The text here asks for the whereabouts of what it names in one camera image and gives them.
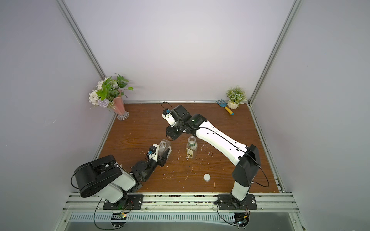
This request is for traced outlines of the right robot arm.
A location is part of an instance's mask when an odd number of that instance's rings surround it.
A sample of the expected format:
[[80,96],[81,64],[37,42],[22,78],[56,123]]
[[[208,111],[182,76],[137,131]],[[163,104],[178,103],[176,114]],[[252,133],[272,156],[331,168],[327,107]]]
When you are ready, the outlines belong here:
[[255,145],[246,146],[218,130],[209,120],[200,114],[191,115],[182,105],[162,113],[169,126],[166,135],[176,140],[183,133],[191,134],[212,145],[235,166],[232,172],[234,186],[232,198],[243,201],[260,169],[259,150]]

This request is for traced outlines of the tall clear labelled bottle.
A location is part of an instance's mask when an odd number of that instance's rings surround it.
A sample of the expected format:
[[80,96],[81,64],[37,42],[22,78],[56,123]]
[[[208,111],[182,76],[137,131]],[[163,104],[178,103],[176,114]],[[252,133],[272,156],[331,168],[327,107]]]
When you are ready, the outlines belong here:
[[193,159],[198,150],[198,143],[196,137],[190,136],[186,147],[187,158]]

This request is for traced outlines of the square clear plastic bottle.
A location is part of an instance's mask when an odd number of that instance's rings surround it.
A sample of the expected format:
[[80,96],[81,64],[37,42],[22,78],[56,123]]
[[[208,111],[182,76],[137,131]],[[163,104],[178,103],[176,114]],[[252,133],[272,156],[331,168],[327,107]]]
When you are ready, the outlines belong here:
[[171,148],[171,142],[169,140],[163,139],[159,143],[159,156],[162,156],[166,151],[169,151],[169,155],[171,154],[172,148]]

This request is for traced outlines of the blue yellow garden trowel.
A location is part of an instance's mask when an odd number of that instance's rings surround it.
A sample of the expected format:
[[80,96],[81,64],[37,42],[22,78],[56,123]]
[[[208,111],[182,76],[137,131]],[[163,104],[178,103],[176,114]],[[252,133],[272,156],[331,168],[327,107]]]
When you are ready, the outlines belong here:
[[227,107],[227,103],[224,100],[215,100],[215,102],[220,106],[223,107],[230,115],[234,115],[234,112]]

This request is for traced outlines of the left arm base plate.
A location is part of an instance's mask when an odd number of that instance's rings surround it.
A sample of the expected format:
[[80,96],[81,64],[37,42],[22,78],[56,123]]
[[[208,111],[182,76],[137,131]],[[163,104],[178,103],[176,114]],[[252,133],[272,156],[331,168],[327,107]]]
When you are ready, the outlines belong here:
[[140,210],[143,198],[143,194],[128,194],[115,203],[105,200],[103,210]]

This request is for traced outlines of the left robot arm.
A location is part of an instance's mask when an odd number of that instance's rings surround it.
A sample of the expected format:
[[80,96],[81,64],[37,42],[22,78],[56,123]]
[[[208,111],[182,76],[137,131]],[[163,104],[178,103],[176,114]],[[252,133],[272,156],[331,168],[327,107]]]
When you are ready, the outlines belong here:
[[123,208],[128,204],[128,194],[139,190],[158,166],[163,167],[171,152],[171,146],[162,141],[150,146],[147,160],[137,162],[131,172],[123,169],[114,156],[108,155],[77,167],[73,176],[81,197],[102,197],[117,208]]

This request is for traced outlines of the pink vase with flowers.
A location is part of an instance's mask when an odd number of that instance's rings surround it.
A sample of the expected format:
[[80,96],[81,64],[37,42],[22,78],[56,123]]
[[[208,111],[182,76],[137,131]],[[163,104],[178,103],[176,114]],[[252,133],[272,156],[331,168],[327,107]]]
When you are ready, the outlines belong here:
[[113,111],[118,120],[126,120],[129,112],[126,111],[123,98],[127,97],[125,91],[134,91],[133,87],[128,87],[129,80],[116,73],[116,77],[105,77],[99,81],[93,91],[89,93],[88,102],[93,107],[106,108]]

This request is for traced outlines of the aluminium front rail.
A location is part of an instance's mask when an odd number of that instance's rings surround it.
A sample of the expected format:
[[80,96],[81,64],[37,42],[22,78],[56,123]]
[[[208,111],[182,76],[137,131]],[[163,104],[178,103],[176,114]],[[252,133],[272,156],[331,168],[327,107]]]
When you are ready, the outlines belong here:
[[253,193],[241,205],[228,193],[133,193],[128,207],[134,212],[299,212],[291,193]]

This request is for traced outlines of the small potted green plant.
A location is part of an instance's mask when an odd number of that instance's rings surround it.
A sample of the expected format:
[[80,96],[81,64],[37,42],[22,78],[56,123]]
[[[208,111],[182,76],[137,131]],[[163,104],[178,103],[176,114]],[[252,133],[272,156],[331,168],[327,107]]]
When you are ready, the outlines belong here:
[[226,91],[228,98],[227,106],[230,109],[237,109],[246,101],[246,91],[241,87],[232,87]]

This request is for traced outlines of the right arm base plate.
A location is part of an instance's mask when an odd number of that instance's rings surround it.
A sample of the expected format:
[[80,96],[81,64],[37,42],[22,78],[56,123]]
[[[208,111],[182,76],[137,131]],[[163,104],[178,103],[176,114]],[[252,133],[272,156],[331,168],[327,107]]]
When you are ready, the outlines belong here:
[[219,206],[220,210],[257,210],[256,199],[253,194],[248,194],[239,201],[231,194],[219,194],[214,205]]

